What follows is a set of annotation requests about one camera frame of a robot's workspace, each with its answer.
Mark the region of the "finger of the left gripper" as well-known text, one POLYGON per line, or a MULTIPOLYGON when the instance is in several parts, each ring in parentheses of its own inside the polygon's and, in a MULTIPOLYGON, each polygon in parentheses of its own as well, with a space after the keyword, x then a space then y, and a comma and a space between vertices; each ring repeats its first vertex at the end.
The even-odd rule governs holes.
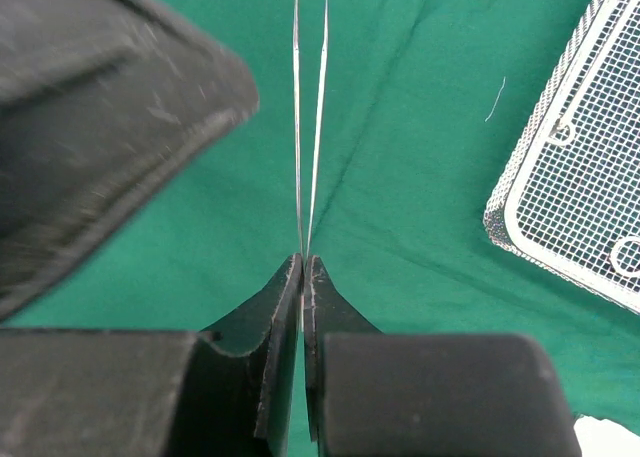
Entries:
POLYGON ((161 0, 1 0, 1 315, 246 122, 246 63, 161 0))

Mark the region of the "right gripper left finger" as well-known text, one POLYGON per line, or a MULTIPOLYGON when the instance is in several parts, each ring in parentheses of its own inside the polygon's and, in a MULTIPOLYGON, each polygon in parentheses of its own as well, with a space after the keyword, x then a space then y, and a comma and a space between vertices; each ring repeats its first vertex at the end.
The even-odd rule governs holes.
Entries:
POLYGON ((5 456, 283 456, 303 264, 200 331, 5 328, 5 456))

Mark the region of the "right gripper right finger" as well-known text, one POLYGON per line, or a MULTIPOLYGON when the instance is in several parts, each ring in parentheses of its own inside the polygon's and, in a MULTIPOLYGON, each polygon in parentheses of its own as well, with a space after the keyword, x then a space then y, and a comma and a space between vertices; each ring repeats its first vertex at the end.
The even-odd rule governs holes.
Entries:
POLYGON ((379 330, 312 256, 302 322, 309 433, 322 456, 578 456, 556 369, 520 333, 379 330))

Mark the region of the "metal mesh instrument tray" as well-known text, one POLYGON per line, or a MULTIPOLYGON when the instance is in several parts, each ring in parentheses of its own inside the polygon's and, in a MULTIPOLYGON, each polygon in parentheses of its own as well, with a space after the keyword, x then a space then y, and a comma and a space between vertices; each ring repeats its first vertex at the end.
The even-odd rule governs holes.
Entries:
POLYGON ((591 0, 485 207, 497 246, 639 309, 639 0, 591 0))

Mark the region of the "green surgical cloth wrap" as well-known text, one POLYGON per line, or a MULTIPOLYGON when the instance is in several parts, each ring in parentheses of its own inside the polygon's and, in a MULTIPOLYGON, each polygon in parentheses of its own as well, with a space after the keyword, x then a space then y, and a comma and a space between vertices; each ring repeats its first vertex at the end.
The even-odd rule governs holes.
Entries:
POLYGON ((265 281, 298 246, 298 38, 304 164, 329 47, 313 248, 343 295, 388 332, 528 333, 575 412, 638 428, 638 317, 482 223, 589 0, 165 1, 247 60, 259 113, 14 325, 196 328, 265 281))

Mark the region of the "plastic packet printed label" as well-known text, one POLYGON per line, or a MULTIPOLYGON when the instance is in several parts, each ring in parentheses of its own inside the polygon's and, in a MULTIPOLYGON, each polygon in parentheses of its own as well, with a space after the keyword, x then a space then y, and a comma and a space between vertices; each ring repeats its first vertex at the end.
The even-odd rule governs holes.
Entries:
POLYGON ((583 457, 640 457, 639 436, 609 419, 581 416, 574 431, 583 457))

